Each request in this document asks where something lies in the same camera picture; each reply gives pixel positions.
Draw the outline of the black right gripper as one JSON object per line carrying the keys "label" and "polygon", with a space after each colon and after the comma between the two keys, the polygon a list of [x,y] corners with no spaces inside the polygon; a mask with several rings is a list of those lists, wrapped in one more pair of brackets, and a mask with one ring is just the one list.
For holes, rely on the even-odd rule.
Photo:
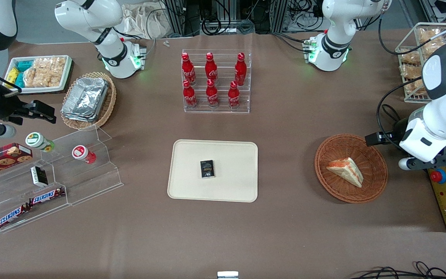
{"label": "black right gripper", "polygon": [[11,91],[5,87],[0,87],[0,121],[22,125],[23,118],[29,118],[56,124],[55,108],[39,100],[25,103],[20,101],[16,95],[5,97],[7,93],[11,93]]}

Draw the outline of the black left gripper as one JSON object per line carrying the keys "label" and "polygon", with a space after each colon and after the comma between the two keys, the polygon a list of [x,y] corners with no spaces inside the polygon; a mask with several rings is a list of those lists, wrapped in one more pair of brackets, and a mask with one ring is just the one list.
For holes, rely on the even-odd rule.
{"label": "black left gripper", "polygon": [[366,145],[390,145],[392,143],[392,145],[394,145],[398,150],[403,150],[400,147],[400,142],[406,133],[408,122],[408,118],[403,118],[396,121],[392,125],[391,132],[385,134],[382,132],[376,132],[365,136]]}

